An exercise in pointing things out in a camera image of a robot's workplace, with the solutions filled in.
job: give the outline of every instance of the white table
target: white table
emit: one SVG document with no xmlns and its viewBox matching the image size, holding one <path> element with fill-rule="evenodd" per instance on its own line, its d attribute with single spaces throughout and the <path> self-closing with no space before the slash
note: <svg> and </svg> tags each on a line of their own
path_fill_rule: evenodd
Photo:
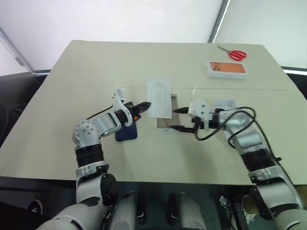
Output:
<svg viewBox="0 0 307 230">
<path fill-rule="evenodd" d="M 73 128 L 112 103 L 115 86 L 134 104 L 147 100 L 147 78 L 169 77 L 178 106 L 235 98 L 256 109 L 274 153 L 295 184 L 307 184 L 307 103 L 260 45 L 223 44 L 247 52 L 248 80 L 211 79 L 206 61 L 231 61 L 217 44 L 72 41 L 0 149 L 0 175 L 75 179 Z M 181 123 L 191 125 L 180 115 Z M 138 138 L 103 138 L 109 172 L 119 181 L 250 184 L 238 153 L 222 134 L 199 142 L 192 134 L 157 131 L 146 114 Z"/>
</svg>

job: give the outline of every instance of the blue phone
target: blue phone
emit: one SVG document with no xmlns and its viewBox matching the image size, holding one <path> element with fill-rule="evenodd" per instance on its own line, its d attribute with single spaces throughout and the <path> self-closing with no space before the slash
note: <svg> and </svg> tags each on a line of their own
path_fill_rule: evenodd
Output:
<svg viewBox="0 0 307 230">
<path fill-rule="evenodd" d="M 133 123 L 129 127 L 123 126 L 121 130 L 115 133 L 115 140 L 117 141 L 134 140 L 137 137 L 136 123 Z"/>
</svg>

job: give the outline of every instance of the wire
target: wire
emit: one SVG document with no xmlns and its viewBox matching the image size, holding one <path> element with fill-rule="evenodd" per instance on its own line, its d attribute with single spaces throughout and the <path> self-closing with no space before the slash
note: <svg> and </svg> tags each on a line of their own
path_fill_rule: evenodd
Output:
<svg viewBox="0 0 307 230">
<path fill-rule="evenodd" d="M 256 111 L 255 111 L 253 108 L 250 108 L 250 107 L 238 107 L 238 108 L 234 108 L 234 109 L 243 109 L 243 108 L 244 108 L 244 109 L 250 109 L 250 110 L 252 110 L 253 113 L 254 113 L 254 117 L 256 118 Z M 246 112 L 246 111 L 244 111 L 244 110 L 237 110 L 237 111 L 233 112 L 223 123 L 221 123 L 220 126 L 218 126 L 217 129 L 216 129 L 215 131 L 213 131 L 211 134 L 209 134 L 209 135 L 207 135 L 207 136 L 205 136 L 205 137 L 203 137 L 203 138 L 198 137 L 197 133 L 198 133 L 198 130 L 199 130 L 199 127 L 200 127 L 200 126 L 199 126 L 199 124 L 196 124 L 195 130 L 194 130 L 194 135 L 195 135 L 196 139 L 197 139 L 197 140 L 203 141 L 203 140 L 206 140 L 206 139 L 212 137 L 212 136 L 215 135 L 218 131 L 220 131 L 220 130 L 226 125 L 226 123 L 227 123 L 234 115 L 236 115 L 236 114 L 238 114 L 238 113 L 245 113 L 245 114 L 248 114 L 249 116 L 251 116 L 251 117 L 253 118 L 253 116 L 250 115 L 248 112 Z"/>
<path fill-rule="evenodd" d="M 274 158 L 276 158 L 275 155 L 274 155 L 274 153 L 273 153 L 273 151 L 272 151 L 270 142 L 269 142 L 267 136 L 265 135 L 263 129 L 261 128 L 260 124 L 258 123 L 258 121 L 255 121 L 255 124 L 258 126 L 258 128 L 259 128 L 261 134 L 263 135 L 263 138 L 264 138 L 265 142 L 267 143 L 267 146 L 268 146 L 268 148 L 269 148 L 271 154 L 273 155 Z"/>
<path fill-rule="evenodd" d="M 112 108 L 112 107 L 113 107 L 113 105 L 111 105 L 110 107 L 108 107 L 107 109 L 105 109 L 105 110 L 103 110 L 103 111 L 100 111 L 100 112 L 98 112 L 98 113 L 96 113 L 96 114 L 94 114 L 94 115 L 91 115 L 91 116 L 88 117 L 86 120 L 91 119 L 92 117 L 97 116 L 98 114 L 101 114 L 101 113 L 103 113 L 103 112 L 109 110 L 109 109 Z"/>
<path fill-rule="evenodd" d="M 235 146 L 231 143 L 231 139 L 234 138 L 236 135 L 239 133 L 243 132 L 244 130 L 248 129 L 255 121 L 256 121 L 256 111 L 253 108 L 250 107 L 241 107 L 241 108 L 248 108 L 253 111 L 254 115 L 250 115 L 250 113 L 246 113 L 252 120 L 242 129 L 237 131 L 236 133 L 233 133 L 229 138 L 228 138 L 228 144 L 235 149 Z"/>
</svg>

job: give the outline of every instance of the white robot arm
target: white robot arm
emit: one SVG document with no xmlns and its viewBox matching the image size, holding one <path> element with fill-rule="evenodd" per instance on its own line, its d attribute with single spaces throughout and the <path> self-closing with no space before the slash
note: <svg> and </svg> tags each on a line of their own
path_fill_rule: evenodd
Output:
<svg viewBox="0 0 307 230">
<path fill-rule="evenodd" d="M 107 173 L 109 165 L 104 160 L 100 138 L 115 133 L 123 126 L 132 125 L 150 106 L 149 102 L 136 106 L 132 102 L 123 102 L 122 91 L 116 88 L 112 112 L 90 117 L 74 129 L 72 139 L 76 144 L 75 153 L 79 166 L 76 170 L 77 204 L 62 210 L 53 219 L 42 224 L 38 230 L 100 228 L 109 206 L 118 198 L 116 179 Z M 125 203 L 129 206 L 129 199 L 126 199 Z"/>
<path fill-rule="evenodd" d="M 250 115 L 243 109 L 250 109 Z M 209 111 L 206 103 L 196 100 L 188 107 L 175 110 L 186 113 L 195 123 L 193 128 L 171 126 L 181 132 L 194 133 L 198 140 L 206 140 L 219 130 L 226 130 L 230 134 L 228 143 L 241 156 L 252 183 L 256 186 L 251 193 L 257 200 L 261 215 L 266 219 L 273 219 L 278 230 L 307 229 L 307 211 L 303 209 L 303 202 L 295 190 L 290 178 L 276 158 L 270 144 L 256 121 L 256 112 L 249 107 L 239 107 L 224 111 L 217 109 Z M 259 132 L 252 126 L 256 123 Z M 215 129 L 210 135 L 199 138 L 198 130 Z"/>
</svg>

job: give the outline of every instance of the black cable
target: black cable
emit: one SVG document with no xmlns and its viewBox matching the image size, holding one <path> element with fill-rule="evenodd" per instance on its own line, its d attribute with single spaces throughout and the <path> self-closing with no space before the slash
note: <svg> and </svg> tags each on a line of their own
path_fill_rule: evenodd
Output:
<svg viewBox="0 0 307 230">
<path fill-rule="evenodd" d="M 292 182 L 292 180 L 291 180 L 291 177 L 288 175 L 288 173 L 287 173 L 287 171 L 284 169 L 284 167 L 279 163 L 279 161 L 281 160 L 281 158 L 276 158 L 276 157 L 275 157 L 275 155 L 274 155 L 274 153 L 273 153 L 273 150 L 272 150 L 272 148 L 271 148 L 270 142 L 269 142 L 267 136 L 265 135 L 263 129 L 261 128 L 260 124 L 259 124 L 257 121 L 255 121 L 255 124 L 258 126 L 258 128 L 259 128 L 261 134 L 263 135 L 263 138 L 264 138 L 265 142 L 267 143 L 267 146 L 268 146 L 268 148 L 269 148 L 269 150 L 270 150 L 270 152 L 271 152 L 273 158 L 276 160 L 276 163 L 283 169 L 284 173 L 286 174 L 286 176 L 288 177 L 288 179 L 290 180 L 290 182 L 293 184 L 293 182 Z"/>
<path fill-rule="evenodd" d="M 103 111 L 100 111 L 100 112 L 98 112 L 98 113 L 96 113 L 96 114 L 94 114 L 94 115 L 91 115 L 91 116 L 88 117 L 86 120 L 91 119 L 92 117 L 97 116 L 98 114 L 101 114 L 101 113 L 103 113 L 103 112 L 109 110 L 109 109 L 112 108 L 112 107 L 113 107 L 113 105 L 111 105 L 110 107 L 108 107 L 107 109 L 105 109 L 105 110 L 103 110 Z"/>
<path fill-rule="evenodd" d="M 250 108 L 250 107 L 238 107 L 238 108 L 250 109 L 250 110 L 253 111 L 254 116 L 248 114 L 248 116 L 252 118 L 252 121 L 251 121 L 247 126 L 245 126 L 243 129 L 241 129 L 241 130 L 239 130 L 238 132 L 236 132 L 236 133 L 234 133 L 233 135 L 231 135 L 231 136 L 229 137 L 229 139 L 228 139 L 228 142 L 229 142 L 235 135 L 237 135 L 238 133 L 241 133 L 242 131 L 244 131 L 244 130 L 246 130 L 248 127 L 250 127 L 253 123 L 255 123 L 255 124 L 257 125 L 257 127 L 259 128 L 259 130 L 260 130 L 260 132 L 261 132 L 261 134 L 262 134 L 262 136 L 263 136 L 263 138 L 264 138 L 264 140 L 265 140 L 265 142 L 266 142 L 266 144 L 267 144 L 267 146 L 268 146 L 268 148 L 269 148 L 269 150 L 270 150 L 272 156 L 273 156 L 275 159 L 277 159 L 277 158 L 275 157 L 274 153 L 273 153 L 271 144 L 270 144 L 270 142 L 269 142 L 269 140 L 268 140 L 268 138 L 267 138 L 265 132 L 263 131 L 261 125 L 260 125 L 260 124 L 258 123 L 258 121 L 256 120 L 256 111 L 255 111 L 254 109 Z"/>
<path fill-rule="evenodd" d="M 237 107 L 237 108 L 233 108 L 233 109 L 227 109 L 225 111 L 230 111 L 230 110 L 234 110 L 234 109 L 249 109 L 249 110 L 253 111 L 254 116 L 256 116 L 256 110 L 254 110 L 252 107 L 248 107 L 248 106 L 242 106 L 242 107 Z"/>
<path fill-rule="evenodd" d="M 203 137 L 203 138 L 199 138 L 199 137 L 198 137 L 197 133 L 198 133 L 198 130 L 199 130 L 200 125 L 199 125 L 199 124 L 196 124 L 195 131 L 194 131 L 194 135 L 195 135 L 196 139 L 202 141 L 202 140 L 206 140 L 206 139 L 212 137 L 212 136 L 215 135 L 218 131 L 220 131 L 220 130 L 226 125 L 226 123 L 227 123 L 234 115 L 236 115 L 236 114 L 238 114 L 238 113 L 245 113 L 245 114 L 247 114 L 247 115 L 249 115 L 249 116 L 252 117 L 252 115 L 250 115 L 248 112 L 246 112 L 246 111 L 244 111 L 244 110 L 237 110 L 237 111 L 233 112 L 223 123 L 221 123 L 220 126 L 218 126 L 217 129 L 216 129 L 215 131 L 213 131 L 211 134 L 209 134 L 209 135 L 207 135 L 207 136 L 205 136 L 205 137 Z"/>
<path fill-rule="evenodd" d="M 248 129 L 254 122 L 256 122 L 256 111 L 252 109 L 254 112 L 254 115 L 250 115 L 250 113 L 247 113 L 247 115 L 252 119 L 244 128 L 240 129 L 236 133 L 233 133 L 229 138 L 228 138 L 228 144 L 235 149 L 235 146 L 231 143 L 231 139 L 234 138 L 236 135 L 239 133 L 243 132 L 244 130 Z"/>
</svg>

